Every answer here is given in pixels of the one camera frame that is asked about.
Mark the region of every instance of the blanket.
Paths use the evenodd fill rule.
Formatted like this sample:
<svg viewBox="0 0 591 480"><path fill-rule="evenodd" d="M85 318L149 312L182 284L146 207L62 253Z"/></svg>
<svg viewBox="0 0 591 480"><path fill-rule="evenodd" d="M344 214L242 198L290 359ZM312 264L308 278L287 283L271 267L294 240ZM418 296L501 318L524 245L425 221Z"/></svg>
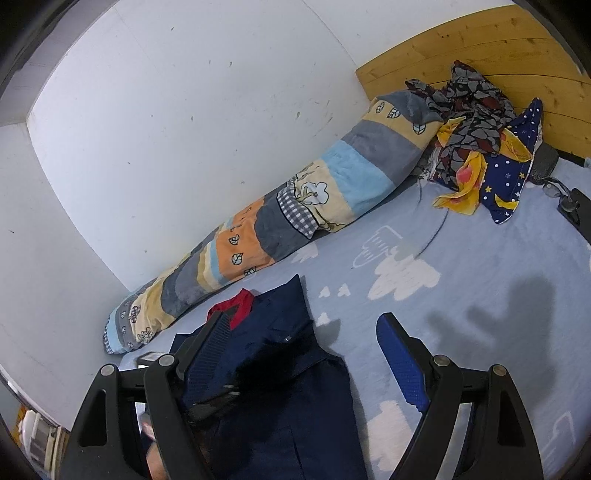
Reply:
<svg viewBox="0 0 591 480"><path fill-rule="evenodd" d="M147 344L190 307L376 206L411 173L441 125L410 92L374 99L320 159L212 231L177 265L125 299L103 334L107 353Z"/></svg>

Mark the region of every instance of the clothing pile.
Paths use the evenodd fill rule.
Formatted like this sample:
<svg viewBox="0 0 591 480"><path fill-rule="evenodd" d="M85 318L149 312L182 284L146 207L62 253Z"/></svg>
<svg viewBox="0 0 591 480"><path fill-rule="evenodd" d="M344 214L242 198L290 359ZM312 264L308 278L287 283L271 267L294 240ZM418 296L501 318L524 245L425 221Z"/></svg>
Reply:
<svg viewBox="0 0 591 480"><path fill-rule="evenodd" d="M495 223L508 220L542 143L542 101L534 98L517 117L501 90L458 60L441 90L420 80L407 87L446 121L414 171L454 190L434 206L471 215L482 203Z"/></svg>
<svg viewBox="0 0 591 480"><path fill-rule="evenodd" d="M193 361L181 402L190 418L225 385L241 393L199 425L216 479L367 479L347 367L318 345L299 276L258 296L243 289L209 316L216 310L230 320L223 353L213 372ZM171 352L199 331L177 335Z"/></svg>

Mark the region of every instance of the yellow cloth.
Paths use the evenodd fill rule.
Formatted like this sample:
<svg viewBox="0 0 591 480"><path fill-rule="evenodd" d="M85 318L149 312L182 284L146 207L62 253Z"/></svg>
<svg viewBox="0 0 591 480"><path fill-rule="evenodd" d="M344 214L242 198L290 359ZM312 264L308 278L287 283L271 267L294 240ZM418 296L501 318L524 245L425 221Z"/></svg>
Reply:
<svg viewBox="0 0 591 480"><path fill-rule="evenodd" d="M479 204L480 185L486 172L484 155L472 150L457 173L459 192L440 195L433 202L436 208L447 207L454 212L471 215Z"/></svg>
<svg viewBox="0 0 591 480"><path fill-rule="evenodd" d="M437 139L442 147L447 145L449 142L449 137L452 136L453 131L457 128L459 124L461 124L466 119L465 116L461 116L459 118L452 118L445 122L437 131Z"/></svg>
<svg viewBox="0 0 591 480"><path fill-rule="evenodd" d="M452 119L441 126L437 132L437 138L442 146L445 146L453 130L462 119ZM530 161L532 155L526 146L511 131L504 129L501 134L500 155L524 163ZM454 212L472 215L480 204L480 187L486 173L486 160L484 155L477 151L471 151L457 173L456 180L459 188L458 192L440 195L433 202L436 208L449 208ZM504 202L495 195L497 205L514 210L518 202Z"/></svg>

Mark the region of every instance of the pillow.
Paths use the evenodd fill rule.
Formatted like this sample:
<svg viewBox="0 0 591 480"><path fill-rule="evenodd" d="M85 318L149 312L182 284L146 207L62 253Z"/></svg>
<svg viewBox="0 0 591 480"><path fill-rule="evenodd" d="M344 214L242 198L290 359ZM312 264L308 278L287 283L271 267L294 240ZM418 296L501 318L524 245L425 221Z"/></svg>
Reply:
<svg viewBox="0 0 591 480"><path fill-rule="evenodd" d="M487 168L479 199L498 225L511 218L519 205L535 151L542 144L543 112L542 100L534 98L530 106L507 126L501 152L485 155ZM529 152L527 157L519 154L519 145L515 145L514 139L525 146Z"/></svg>

